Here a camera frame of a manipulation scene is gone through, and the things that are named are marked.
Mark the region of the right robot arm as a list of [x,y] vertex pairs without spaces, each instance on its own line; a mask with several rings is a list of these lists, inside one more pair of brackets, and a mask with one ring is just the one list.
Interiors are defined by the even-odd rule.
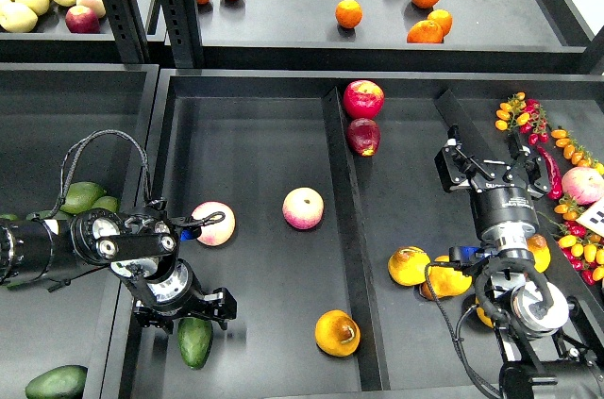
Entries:
[[431,275],[449,268],[472,280],[475,303],[494,328],[503,360],[493,386],[469,364],[461,324],[449,324],[454,349],[468,377],[487,398],[600,398],[603,338],[575,297],[566,297],[536,269],[529,238],[538,229],[534,200],[550,190],[545,165],[517,134],[509,137],[512,162],[495,160],[475,131],[447,131],[435,157],[443,188],[464,190],[480,242],[454,246],[447,261],[432,261]]

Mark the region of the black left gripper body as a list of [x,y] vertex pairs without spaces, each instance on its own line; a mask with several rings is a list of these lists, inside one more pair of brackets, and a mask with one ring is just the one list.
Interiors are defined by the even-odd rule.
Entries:
[[194,317],[214,321],[218,317],[234,320],[237,301],[227,288],[203,292],[193,268],[183,259],[176,261],[173,271],[160,282],[145,278],[134,282],[133,314],[142,327],[154,321],[176,321]]

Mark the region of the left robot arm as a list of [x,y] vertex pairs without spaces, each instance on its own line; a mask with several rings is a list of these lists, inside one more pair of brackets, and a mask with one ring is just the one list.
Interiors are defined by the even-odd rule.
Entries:
[[152,199],[148,156],[138,151],[143,203],[127,213],[86,210],[69,220],[53,214],[1,222],[1,282],[9,286],[40,283],[49,291],[75,279],[109,269],[130,291],[133,314],[142,327],[171,333],[174,322],[195,317],[222,329],[237,316],[237,302],[226,288],[204,292],[193,268],[178,255],[182,241],[221,223],[214,211],[199,220],[171,218],[162,199]]

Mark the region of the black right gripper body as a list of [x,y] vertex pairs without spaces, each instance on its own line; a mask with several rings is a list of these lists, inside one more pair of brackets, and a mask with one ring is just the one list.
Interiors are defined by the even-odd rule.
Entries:
[[522,148],[511,163],[465,154],[457,141],[435,157],[446,192],[467,191],[480,241],[522,241],[539,231],[534,201],[551,191],[543,158]]

